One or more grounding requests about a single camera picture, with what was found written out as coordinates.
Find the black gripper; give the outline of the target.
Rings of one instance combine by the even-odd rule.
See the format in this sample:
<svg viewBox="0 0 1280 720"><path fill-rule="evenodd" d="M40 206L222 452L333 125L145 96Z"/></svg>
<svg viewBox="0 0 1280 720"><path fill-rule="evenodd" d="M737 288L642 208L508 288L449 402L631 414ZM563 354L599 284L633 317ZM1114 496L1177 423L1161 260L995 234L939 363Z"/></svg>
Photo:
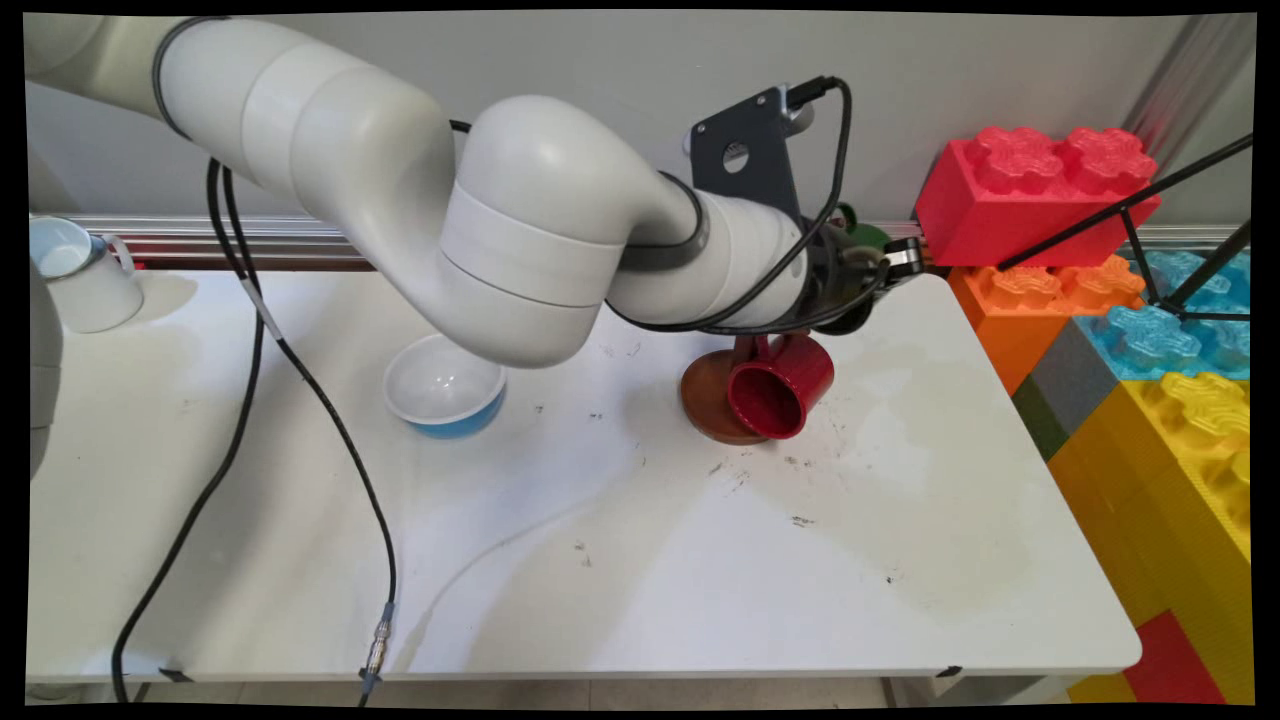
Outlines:
<svg viewBox="0 0 1280 720"><path fill-rule="evenodd" d="M861 250L845 252L852 238L845 229L824 225L805 251L808 260L806 288L803 293L803 316L837 307L855 299L869 282L869 255L873 272L887 266L877 293L925 274L925 243L920 236L890 240L879 247L863 245Z"/></svg>

